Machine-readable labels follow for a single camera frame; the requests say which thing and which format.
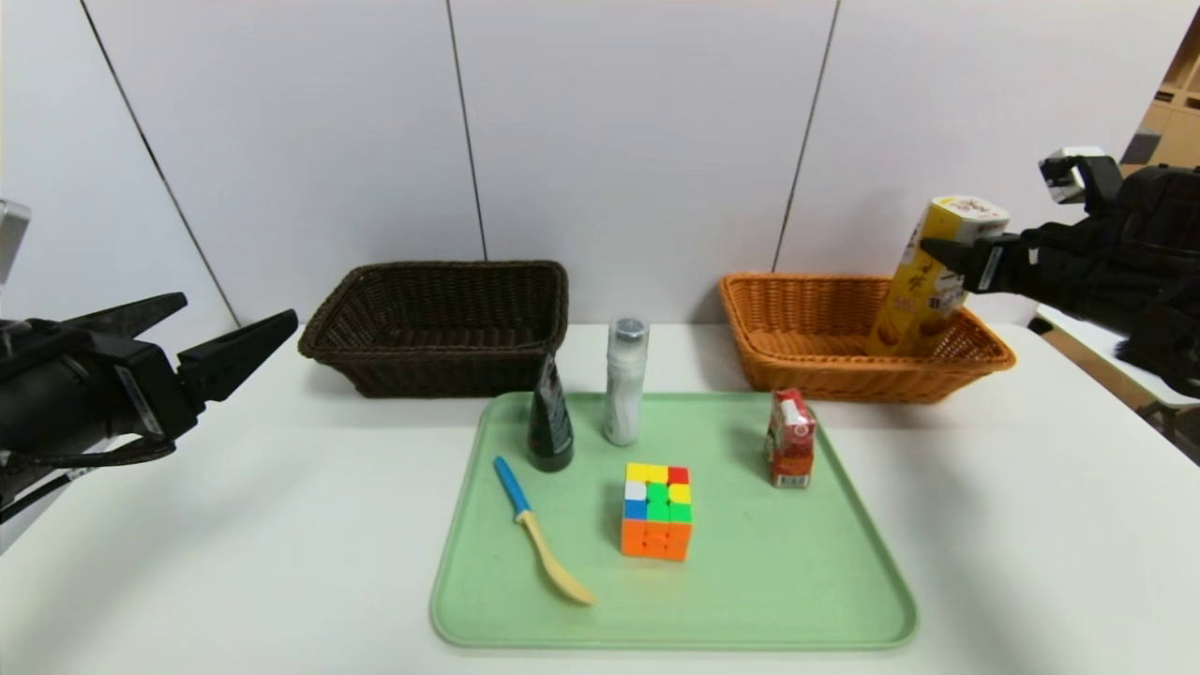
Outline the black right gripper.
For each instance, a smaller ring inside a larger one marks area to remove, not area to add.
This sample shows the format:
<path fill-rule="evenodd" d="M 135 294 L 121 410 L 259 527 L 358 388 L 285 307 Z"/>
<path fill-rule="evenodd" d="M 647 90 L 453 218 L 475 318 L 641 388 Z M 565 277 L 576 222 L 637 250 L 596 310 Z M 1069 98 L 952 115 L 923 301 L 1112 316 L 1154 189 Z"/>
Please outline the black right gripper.
<path fill-rule="evenodd" d="M 964 244 L 944 238 L 923 238 L 922 252 L 953 274 L 965 275 L 972 293 L 1025 295 L 1058 311 L 1073 310 L 1074 285 L 1063 276 L 1067 228 L 1028 228 Z"/>

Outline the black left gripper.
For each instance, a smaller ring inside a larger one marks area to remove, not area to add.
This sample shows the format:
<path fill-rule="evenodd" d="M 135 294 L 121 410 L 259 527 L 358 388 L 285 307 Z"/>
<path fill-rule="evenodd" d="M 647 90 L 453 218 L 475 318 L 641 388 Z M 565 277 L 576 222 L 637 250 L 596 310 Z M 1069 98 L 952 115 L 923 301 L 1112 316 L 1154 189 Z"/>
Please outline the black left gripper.
<path fill-rule="evenodd" d="M 184 293 L 146 295 L 17 338 L 2 358 L 2 452 L 84 456 L 131 435 L 109 456 L 170 456 L 198 413 L 230 398 L 299 325 L 294 310 L 244 325 L 180 352 L 175 374 L 158 346 L 133 339 L 187 306 Z"/>

